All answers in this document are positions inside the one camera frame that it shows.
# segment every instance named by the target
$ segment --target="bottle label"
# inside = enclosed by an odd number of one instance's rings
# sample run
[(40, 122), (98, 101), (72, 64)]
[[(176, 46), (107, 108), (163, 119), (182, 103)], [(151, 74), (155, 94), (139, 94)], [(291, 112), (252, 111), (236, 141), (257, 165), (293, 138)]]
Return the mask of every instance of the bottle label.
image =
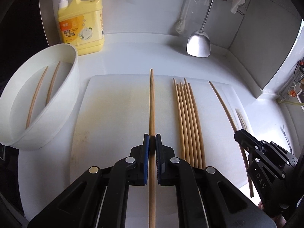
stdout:
[(78, 46), (103, 39), (102, 9), (61, 21), (59, 26), (67, 44)]

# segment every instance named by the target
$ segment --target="metal spatula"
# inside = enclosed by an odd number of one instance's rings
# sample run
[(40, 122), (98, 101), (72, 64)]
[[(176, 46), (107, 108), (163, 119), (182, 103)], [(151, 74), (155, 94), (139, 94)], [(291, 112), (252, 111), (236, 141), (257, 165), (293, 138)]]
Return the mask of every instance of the metal spatula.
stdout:
[(188, 39), (187, 53), (189, 55), (197, 57), (210, 56), (210, 40), (208, 35), (204, 32), (204, 26), (206, 24), (212, 3), (213, 0), (210, 0), (201, 29), (192, 33)]

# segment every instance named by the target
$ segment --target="spatula head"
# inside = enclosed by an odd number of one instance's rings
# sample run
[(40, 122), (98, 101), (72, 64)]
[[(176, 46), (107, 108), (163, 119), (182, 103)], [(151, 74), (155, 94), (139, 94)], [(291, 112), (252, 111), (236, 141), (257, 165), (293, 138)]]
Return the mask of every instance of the spatula head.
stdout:
[(210, 40), (205, 32), (195, 31), (188, 39), (187, 53), (197, 57), (210, 56)]

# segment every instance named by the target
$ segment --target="silver screw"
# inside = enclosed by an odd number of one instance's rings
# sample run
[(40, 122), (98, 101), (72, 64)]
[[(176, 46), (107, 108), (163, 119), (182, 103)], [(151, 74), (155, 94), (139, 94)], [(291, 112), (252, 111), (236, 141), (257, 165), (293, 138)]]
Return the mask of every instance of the silver screw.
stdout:
[(214, 174), (215, 173), (215, 169), (213, 167), (207, 167), (206, 168), (206, 171), (209, 173), (209, 174)]
[(172, 157), (172, 158), (170, 158), (170, 161), (171, 161), (172, 163), (174, 163), (174, 164), (178, 164), (178, 163), (179, 163), (179, 158), (177, 158), (177, 157)]
[(126, 162), (127, 163), (134, 163), (135, 162), (135, 159), (133, 157), (127, 157), (126, 158)]
[(98, 167), (92, 166), (92, 167), (89, 169), (89, 172), (92, 173), (92, 174), (97, 173), (97, 172), (98, 172)]

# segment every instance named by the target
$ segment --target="white brush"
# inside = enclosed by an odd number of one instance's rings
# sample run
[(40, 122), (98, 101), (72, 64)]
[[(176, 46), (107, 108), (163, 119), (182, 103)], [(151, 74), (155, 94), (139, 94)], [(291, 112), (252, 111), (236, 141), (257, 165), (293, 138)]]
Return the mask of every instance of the white brush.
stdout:
[(187, 16), (187, 13), (188, 13), (190, 2), (191, 2), (191, 0), (186, 0), (184, 6), (182, 8), (182, 11), (181, 11), (181, 14), (180, 14), (180, 18), (179, 18), (179, 20), (175, 24), (175, 30), (179, 34), (183, 34), (183, 32), (185, 30), (186, 16)]

